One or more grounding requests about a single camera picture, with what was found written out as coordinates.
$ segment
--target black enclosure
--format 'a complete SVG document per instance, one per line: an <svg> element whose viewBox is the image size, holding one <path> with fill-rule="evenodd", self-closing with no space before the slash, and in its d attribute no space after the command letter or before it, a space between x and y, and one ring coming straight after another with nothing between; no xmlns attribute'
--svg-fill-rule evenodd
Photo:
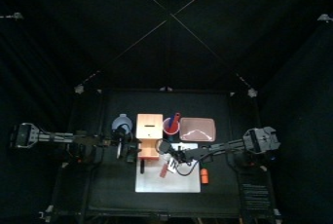
<svg viewBox="0 0 333 224"><path fill-rule="evenodd" d="M218 131L220 141L239 138L248 128L277 129L281 148L270 172L283 223L331 223L331 2L0 0L2 222L34 223L51 203L59 171L49 147L8 150L13 125L99 133L121 109L135 119L139 108L168 114L163 105L171 102L187 116L215 118L216 130L227 128ZM248 90L258 95L250 97ZM192 105L203 106L200 114ZM72 184L84 178L83 172L76 175ZM105 194L103 182L96 185ZM234 184L227 185L236 196ZM71 206L80 204L68 196ZM113 197L109 202L92 196L91 206L121 205ZM215 200L222 211L212 210L204 196L194 201L207 202L202 216L223 217L224 211L236 217L235 198L230 208ZM135 203L128 208L127 215L135 215ZM171 212L194 217L183 205Z"/></svg>

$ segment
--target white object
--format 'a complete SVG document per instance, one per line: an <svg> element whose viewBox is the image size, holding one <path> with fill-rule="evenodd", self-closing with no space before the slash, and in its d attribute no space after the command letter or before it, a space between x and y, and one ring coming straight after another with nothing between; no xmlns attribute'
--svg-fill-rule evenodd
<svg viewBox="0 0 333 224"><path fill-rule="evenodd" d="M81 94L84 92L84 87L81 85L73 87L75 93Z"/></svg>
<svg viewBox="0 0 333 224"><path fill-rule="evenodd" d="M119 116L113 119L112 130L115 130L119 126L123 127L123 129L125 130L125 134L128 134L132 124L129 119L125 117L125 114L119 114Z"/></svg>
<svg viewBox="0 0 333 224"><path fill-rule="evenodd" d="M171 146L176 149L179 143L172 143ZM182 144L186 149L198 148L196 143ZM191 166L182 164L178 168L180 173L187 173L196 161L192 161ZM178 173L167 172L166 177L160 177L162 167L166 163L164 159L158 161L144 161L144 173L140 173L140 160L136 162L136 180L135 192L137 193L199 193L200 192L200 176L199 164L195 165L192 172L187 176Z"/></svg>

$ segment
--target orange object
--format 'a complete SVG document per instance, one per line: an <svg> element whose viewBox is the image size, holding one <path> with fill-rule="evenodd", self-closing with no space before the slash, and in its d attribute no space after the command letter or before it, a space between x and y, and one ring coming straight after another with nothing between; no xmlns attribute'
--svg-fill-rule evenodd
<svg viewBox="0 0 333 224"><path fill-rule="evenodd" d="M206 168L200 169L202 184L208 184L208 170Z"/></svg>

